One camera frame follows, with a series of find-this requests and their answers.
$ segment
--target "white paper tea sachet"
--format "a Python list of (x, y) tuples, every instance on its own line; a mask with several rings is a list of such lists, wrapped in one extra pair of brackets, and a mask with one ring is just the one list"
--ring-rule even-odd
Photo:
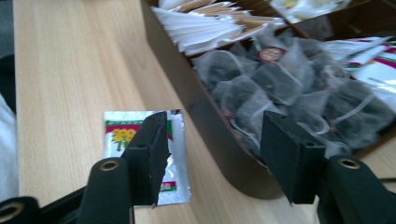
[(151, 8), (181, 51), (213, 49), (222, 40), (241, 34), (245, 27), (231, 19), (218, 19)]
[[(106, 111), (105, 158), (122, 155), (143, 120), (159, 111)], [(189, 172), (186, 162), (184, 121), (180, 110), (167, 110), (168, 158), (158, 205), (191, 201)]]
[(190, 1), (193, 1), (193, 0), (159, 0), (158, 7), (166, 9), (166, 10), (170, 10), (172, 8), (179, 7), (183, 4), (186, 4)]
[(196, 8), (199, 7), (205, 7), (207, 5), (211, 5), (214, 2), (216, 2), (216, 0), (192, 0), (192, 1), (188, 1), (187, 3), (172, 8), (171, 11), (175, 11), (175, 12), (189, 12), (192, 11)]
[(351, 0), (273, 0), (271, 7), (291, 23), (315, 18), (348, 7)]

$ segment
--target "wooden desk surface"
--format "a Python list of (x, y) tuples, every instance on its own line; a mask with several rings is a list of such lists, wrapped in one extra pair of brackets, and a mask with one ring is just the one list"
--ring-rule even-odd
[[(183, 109), (139, 1), (14, 1), (14, 22), (21, 195), (45, 205), (84, 186), (103, 157), (105, 111)], [(312, 205), (233, 188), (185, 122), (192, 203), (137, 208), (137, 223), (314, 223)]]

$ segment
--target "tea bag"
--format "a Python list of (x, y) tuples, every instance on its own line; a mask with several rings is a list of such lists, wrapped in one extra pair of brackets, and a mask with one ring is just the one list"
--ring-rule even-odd
[(280, 59), (281, 63), (289, 72), (304, 86), (304, 92), (308, 92), (314, 81), (315, 72), (308, 59), (304, 56), (300, 45), (295, 43), (288, 49), (287, 53)]
[(394, 114), (359, 81), (334, 78), (324, 116), (351, 148), (373, 144)]
[(294, 32), (291, 28), (283, 31), (281, 34), (277, 36), (277, 39), (282, 41), (287, 47), (290, 47), (292, 44), (292, 39), (294, 37)]
[(261, 88), (248, 76), (239, 76), (228, 82), (231, 85), (219, 83), (213, 90), (213, 94), (217, 98), (218, 92), (225, 89), (224, 86), (227, 85), (228, 89), (222, 94), (220, 108), (227, 119), (234, 119), (236, 110)]
[(275, 37), (275, 32), (272, 27), (265, 27), (253, 36), (261, 47), (261, 49), (268, 47), (276, 47), (280, 49), (287, 49), (287, 46)]
[(312, 134), (321, 143), (326, 146), (326, 152), (324, 157), (330, 158), (336, 155), (352, 155), (353, 150), (347, 146), (341, 137), (335, 133), (325, 133), (325, 134)]
[(240, 42), (236, 42), (235, 44), (233, 44), (233, 46), (230, 48), (230, 52), (233, 55), (243, 58), (246, 58), (248, 56), (247, 50)]
[(308, 59), (324, 52), (322, 42), (318, 40), (305, 38), (297, 38), (297, 40), (301, 50)]
[(315, 91), (300, 96), (289, 107), (289, 116), (309, 133), (323, 134), (329, 131), (328, 122), (322, 117), (330, 91)]
[(350, 73), (328, 54), (322, 52), (311, 57), (311, 66), (315, 71), (311, 91), (322, 91), (329, 88), (328, 79), (333, 77), (350, 78)]
[(247, 50), (247, 58), (250, 60), (258, 61), (257, 53), (262, 50), (262, 46), (259, 43), (259, 40), (255, 37), (251, 38), (250, 48)]
[(216, 104), (221, 108), (221, 104), (224, 98), (225, 93), (231, 88), (233, 83), (231, 80), (229, 81), (220, 81), (216, 85), (215, 89), (213, 89), (211, 93), (213, 100), (215, 100)]
[(249, 134), (243, 130), (235, 129), (235, 130), (233, 130), (233, 135), (236, 137), (236, 139), (242, 145), (242, 148), (247, 149), (251, 154), (253, 154), (253, 156), (257, 160), (262, 161), (262, 158), (260, 156), (260, 154), (261, 154), (260, 143), (257, 142), (257, 140), (251, 134)]
[(235, 124), (249, 133), (258, 143), (262, 139), (262, 116), (264, 111), (281, 113), (263, 90), (257, 90), (236, 111)]
[(191, 60), (194, 70), (209, 91), (218, 82), (232, 80), (234, 77), (252, 73), (257, 62), (238, 57), (225, 50), (210, 50), (204, 55)]
[(281, 64), (262, 64), (252, 79), (276, 104), (292, 105), (303, 94), (303, 84)]

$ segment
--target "wrapped tea bag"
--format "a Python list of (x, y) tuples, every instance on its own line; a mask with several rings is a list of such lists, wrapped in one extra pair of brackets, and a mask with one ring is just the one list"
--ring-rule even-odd
[(333, 91), (324, 116), (331, 128), (351, 148), (373, 144), (377, 133), (393, 121), (392, 110), (359, 81), (333, 78), (329, 83)]
[(275, 8), (290, 23), (304, 21), (349, 5), (351, 0), (272, 0)]
[(300, 96), (289, 107), (289, 116), (310, 133), (323, 134), (329, 131), (329, 124), (322, 117), (330, 91), (315, 91)]
[(238, 57), (225, 50), (210, 50), (192, 59), (194, 70), (204, 85), (212, 91), (218, 82), (252, 73), (259, 63)]
[(396, 91), (393, 88), (383, 86), (365, 85), (369, 88), (378, 99), (382, 100), (390, 109), (396, 113)]

